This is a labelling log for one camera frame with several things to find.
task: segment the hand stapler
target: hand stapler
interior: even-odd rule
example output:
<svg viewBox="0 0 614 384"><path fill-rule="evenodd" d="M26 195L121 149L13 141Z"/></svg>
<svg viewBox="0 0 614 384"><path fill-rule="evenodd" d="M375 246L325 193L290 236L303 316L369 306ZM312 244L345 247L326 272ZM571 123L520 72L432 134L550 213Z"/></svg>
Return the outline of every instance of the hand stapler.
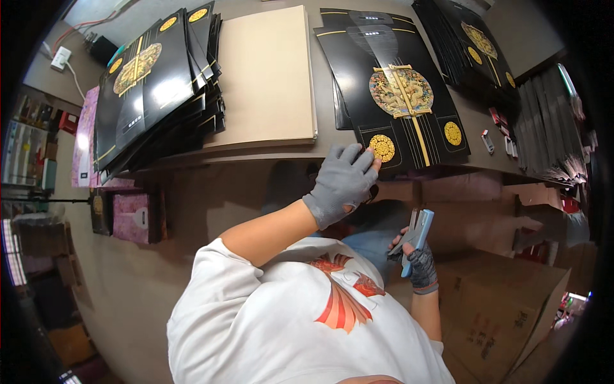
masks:
<svg viewBox="0 0 614 384"><path fill-rule="evenodd" d="M431 210L420 210L418 213L418 209L414 208L411 212L410 228L405 232L398 244L388 252L389 259L398 260L402 255L401 265L403 266L403 271L401 272L401 277L408 278L411 275L411 262L408 256L403 254L403 244L409 243L414 249L421 249L426 241L426 235L429 232L430 223L433 222L434 215L435 213Z"/></svg>

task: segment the hand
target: hand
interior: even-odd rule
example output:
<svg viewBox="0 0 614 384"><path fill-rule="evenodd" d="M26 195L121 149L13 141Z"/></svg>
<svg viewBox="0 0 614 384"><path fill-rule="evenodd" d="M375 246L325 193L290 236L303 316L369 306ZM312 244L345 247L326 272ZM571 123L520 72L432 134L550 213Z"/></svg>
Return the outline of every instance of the hand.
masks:
<svg viewBox="0 0 614 384"><path fill-rule="evenodd" d="M369 198L369 188L378 178L381 159L373 148L358 156L362 145L333 145L316 178L316 186L303 196L305 205L321 230L354 211Z"/></svg>
<svg viewBox="0 0 614 384"><path fill-rule="evenodd" d="M405 227L401 230L401 234L392 240L392 244L388 246L388 249L392 249L401 240L410 228ZM403 254L406 254L407 259L411 262L411 275L410 281L414 286L414 293L424 295L431 293L439 289L439 283L437 282L437 272L435 271L435 264L433 262L433 253L430 250L429 245L424 242L422 249L414 249L409 244L403 244Z"/></svg>

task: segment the pink patterned paper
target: pink patterned paper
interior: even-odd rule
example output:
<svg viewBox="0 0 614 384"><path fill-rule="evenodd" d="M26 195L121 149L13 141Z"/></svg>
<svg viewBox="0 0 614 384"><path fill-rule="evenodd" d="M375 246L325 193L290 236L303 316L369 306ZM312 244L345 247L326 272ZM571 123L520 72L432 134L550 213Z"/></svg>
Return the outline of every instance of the pink patterned paper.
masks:
<svg viewBox="0 0 614 384"><path fill-rule="evenodd" d="M77 124L75 146L72 152L71 185L75 188L105 188L106 190L138 189L132 179L114 178L104 186L100 183L98 172L94 172L94 122L96 119L96 105L98 104L98 91L100 87L92 88L85 94L85 101L81 109L81 116Z"/></svg>
<svg viewBox="0 0 614 384"><path fill-rule="evenodd" d="M113 196L113 237L150 244L149 195Z"/></svg>

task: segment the table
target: table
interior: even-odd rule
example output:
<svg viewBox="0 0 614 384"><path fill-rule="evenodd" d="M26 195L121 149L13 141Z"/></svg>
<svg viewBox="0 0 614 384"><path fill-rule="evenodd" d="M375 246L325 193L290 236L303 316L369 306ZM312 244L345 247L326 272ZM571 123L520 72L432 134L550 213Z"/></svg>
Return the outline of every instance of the table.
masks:
<svg viewBox="0 0 614 384"><path fill-rule="evenodd" d="M110 11L107 12L108 9L104 8L108 8L109 6L103 4L103 2L100 4L91 2L90 4L93 5L86 9L83 4L80 4L81 1L77 2L77 5L80 5L81 9L75 6L74 10L71 11L72 14L69 13L70 17L67 17L67 20L70 19L71 24L85 20L95 20L96 17L99 18L100 15L110 13ZM92 28L92 30L105 35L116 44L122 44L134 39L160 17L170 14L180 7L190 9L202 3L203 0L140 0L126 10L124 14L119 16L118 19L108 24ZM308 13L310 29L322 26L322 19L320 16L321 7L372 10L403 15L410 17L414 21L422 38L425 40L435 64L438 65L437 58L426 32L422 27L422 23L411 6L408 5L409 3L409 1L403 0L273 0L265 2L255 0L218 0L216 1L214 12L221 13L222 19L229 20L257 12L266 12L268 10L294 7L303 4ZM338 131L335 129L332 72L313 30L310 31L310 46L318 127L318 137L313 145L303 144L297 146L271 146L216 152L189 152L187 154L160 159L153 163L149 169L198 167L216 162L237 162L260 159L321 159L326 156L330 145L333 143L355 143L356 137L353 131ZM468 173L475 170L487 169L502 171L516 176L523 175L523 172L517 166L517 161L513 160L505 153L503 136L497 132L498 129L494 125L488 109L478 103L468 100L452 88L448 87L448 89L456 104L472 152L468 157L468 161L460 165L464 171L457 170L455 172ZM484 129L488 129L491 132L491 139L495 144L495 151L492 155L486 150L480 136ZM453 166L454 168L458 168L458 165L459 164L454 164ZM429 168L431 167L425 168L423 172L428 172Z"/></svg>

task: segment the stack of beige paper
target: stack of beige paper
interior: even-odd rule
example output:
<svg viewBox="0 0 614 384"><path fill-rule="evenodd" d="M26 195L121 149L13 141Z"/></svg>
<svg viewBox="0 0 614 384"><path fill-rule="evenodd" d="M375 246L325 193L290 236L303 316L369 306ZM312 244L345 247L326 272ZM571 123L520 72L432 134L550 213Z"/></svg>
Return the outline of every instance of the stack of beige paper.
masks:
<svg viewBox="0 0 614 384"><path fill-rule="evenodd" d="M304 6L225 20L220 87L226 130L204 150L311 144L317 135Z"/></svg>

